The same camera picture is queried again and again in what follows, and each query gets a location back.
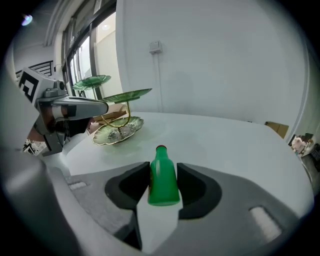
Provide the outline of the green small packet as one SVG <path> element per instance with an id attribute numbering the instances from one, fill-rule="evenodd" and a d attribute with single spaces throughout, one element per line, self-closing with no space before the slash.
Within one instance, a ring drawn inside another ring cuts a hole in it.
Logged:
<path id="1" fill-rule="evenodd" d="M 164 207 L 179 202 L 180 194 L 174 163 L 168 156 L 167 148 L 159 145 L 155 149 L 155 158 L 150 163 L 148 203 Z"/>

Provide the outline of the green three-tier glass dish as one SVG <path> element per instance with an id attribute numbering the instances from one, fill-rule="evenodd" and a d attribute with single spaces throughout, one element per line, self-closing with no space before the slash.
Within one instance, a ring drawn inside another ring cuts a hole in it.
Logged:
<path id="1" fill-rule="evenodd" d="M 77 91 L 95 89 L 111 79 L 109 75 L 97 75 L 82 79 L 76 82 L 72 88 Z M 138 116 L 132 116 L 129 102 L 140 99 L 140 97 L 151 91 L 150 88 L 123 92 L 103 98 L 101 101 L 113 104 L 126 104 L 127 117 L 119 117 L 108 122 L 101 116 L 104 125 L 98 128 L 92 138 L 93 144 L 97 146 L 114 145 L 132 137 L 136 131 L 140 130 L 144 120 Z"/>

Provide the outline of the leaning cardboard sheet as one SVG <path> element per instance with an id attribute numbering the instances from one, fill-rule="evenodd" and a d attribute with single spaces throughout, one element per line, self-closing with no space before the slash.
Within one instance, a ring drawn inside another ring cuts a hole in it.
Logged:
<path id="1" fill-rule="evenodd" d="M 282 139 L 286 137 L 289 126 L 277 122 L 266 121 L 265 125 L 274 130 Z"/>

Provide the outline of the white wall switch box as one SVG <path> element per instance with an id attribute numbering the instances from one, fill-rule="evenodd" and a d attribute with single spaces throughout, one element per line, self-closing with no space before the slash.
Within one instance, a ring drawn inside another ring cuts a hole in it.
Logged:
<path id="1" fill-rule="evenodd" d="M 148 50 L 152 55 L 159 54 L 163 51 L 162 43 L 159 40 L 153 41 L 149 44 Z"/>

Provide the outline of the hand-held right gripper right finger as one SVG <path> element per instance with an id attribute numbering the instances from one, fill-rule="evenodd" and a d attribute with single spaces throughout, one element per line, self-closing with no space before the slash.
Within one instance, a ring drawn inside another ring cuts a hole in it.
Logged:
<path id="1" fill-rule="evenodd" d="M 254 182 L 179 163 L 183 208 L 178 214 L 178 256 L 269 256 L 300 220 Z"/>

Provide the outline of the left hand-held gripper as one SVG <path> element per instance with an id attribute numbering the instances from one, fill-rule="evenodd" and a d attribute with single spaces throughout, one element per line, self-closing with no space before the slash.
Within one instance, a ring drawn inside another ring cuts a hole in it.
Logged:
<path id="1" fill-rule="evenodd" d="M 104 101 L 70 96 L 62 80 L 52 79 L 31 68 L 24 68 L 18 87 L 38 111 L 31 129 L 31 140 L 44 142 L 43 156 L 61 153 L 67 138 L 84 133 L 90 118 L 104 115 Z"/>

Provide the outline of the flat cardboard box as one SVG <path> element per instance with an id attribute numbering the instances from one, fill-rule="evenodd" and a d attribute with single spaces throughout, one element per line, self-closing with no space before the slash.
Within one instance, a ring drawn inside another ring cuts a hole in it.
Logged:
<path id="1" fill-rule="evenodd" d="M 107 113 L 103 115 L 94 116 L 90 120 L 90 124 L 98 123 L 105 125 L 105 120 L 110 123 L 111 121 L 118 119 L 127 114 L 127 105 L 123 103 L 111 104 L 108 107 Z"/>

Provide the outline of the plush toys on counter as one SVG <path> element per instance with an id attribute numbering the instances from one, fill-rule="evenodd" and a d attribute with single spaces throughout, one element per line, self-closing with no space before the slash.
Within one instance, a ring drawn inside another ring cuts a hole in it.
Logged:
<path id="1" fill-rule="evenodd" d="M 290 148 L 298 155 L 304 155 L 308 149 L 314 144 L 312 138 L 308 138 L 302 135 L 295 135 L 291 141 Z"/>

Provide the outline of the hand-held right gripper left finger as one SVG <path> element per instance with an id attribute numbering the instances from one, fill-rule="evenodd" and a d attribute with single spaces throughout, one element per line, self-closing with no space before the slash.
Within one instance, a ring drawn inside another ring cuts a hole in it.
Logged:
<path id="1" fill-rule="evenodd" d="M 73 195 L 93 220 L 118 240 L 141 250 L 137 205 L 150 180 L 149 162 L 67 177 Z"/>

